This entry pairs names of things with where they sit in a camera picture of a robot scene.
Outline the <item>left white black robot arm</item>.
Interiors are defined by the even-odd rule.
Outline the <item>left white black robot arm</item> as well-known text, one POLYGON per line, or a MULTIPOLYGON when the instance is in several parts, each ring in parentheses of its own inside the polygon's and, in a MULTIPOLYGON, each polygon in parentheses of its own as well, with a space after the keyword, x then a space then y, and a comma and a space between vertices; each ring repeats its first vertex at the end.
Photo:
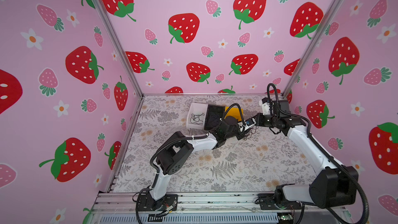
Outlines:
POLYGON ((245 120, 241 106, 237 103, 227 110, 208 115, 210 119, 205 120, 204 125, 211 129, 205 134, 189 136, 180 131, 175 132, 151 157, 150 166, 156 170, 154 181, 151 186, 137 193, 137 199, 133 200, 136 203, 135 215, 139 224, 144 222, 140 212, 158 212, 152 217, 159 219, 177 209, 178 195, 168 194, 167 187, 172 175, 183 167, 192 153, 220 148, 231 138, 247 138, 259 124, 257 117, 245 120))

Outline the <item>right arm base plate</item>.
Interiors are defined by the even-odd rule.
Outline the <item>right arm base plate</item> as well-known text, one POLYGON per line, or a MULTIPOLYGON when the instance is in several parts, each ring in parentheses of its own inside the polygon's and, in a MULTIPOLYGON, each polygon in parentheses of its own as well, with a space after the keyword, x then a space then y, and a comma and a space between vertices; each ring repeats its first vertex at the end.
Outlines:
POLYGON ((258 194, 255 204, 260 205, 261 210, 299 210, 301 203, 296 201, 286 201, 275 194, 258 194))

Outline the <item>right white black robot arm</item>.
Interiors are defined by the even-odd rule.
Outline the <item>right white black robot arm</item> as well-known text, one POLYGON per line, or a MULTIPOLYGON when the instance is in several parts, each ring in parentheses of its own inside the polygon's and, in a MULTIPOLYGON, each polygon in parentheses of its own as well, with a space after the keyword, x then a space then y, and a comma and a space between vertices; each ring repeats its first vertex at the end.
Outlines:
POLYGON ((300 202, 302 206, 312 205, 327 209, 336 220, 345 221, 333 210, 334 207, 352 205, 356 196, 362 201, 362 215, 358 223, 364 224, 370 215, 369 202, 358 182, 359 174, 353 167, 346 167, 335 159, 312 135, 312 123, 307 118, 293 114, 289 103, 280 100, 273 83, 267 85, 267 96, 260 105, 261 114, 255 117, 256 125, 283 133, 306 156, 312 165, 316 178, 309 185, 285 184, 277 186, 273 196, 259 197, 257 202, 273 203, 278 208, 289 203, 300 202))

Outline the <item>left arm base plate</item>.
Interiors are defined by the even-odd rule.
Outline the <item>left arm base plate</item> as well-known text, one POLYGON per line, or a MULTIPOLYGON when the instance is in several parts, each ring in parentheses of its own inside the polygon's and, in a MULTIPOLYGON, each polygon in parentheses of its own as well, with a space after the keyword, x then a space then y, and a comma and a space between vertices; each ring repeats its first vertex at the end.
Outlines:
POLYGON ((175 211, 177 209, 178 195, 166 194, 159 200, 154 200, 150 193, 143 193, 137 198, 136 209, 139 212, 148 211, 175 211))

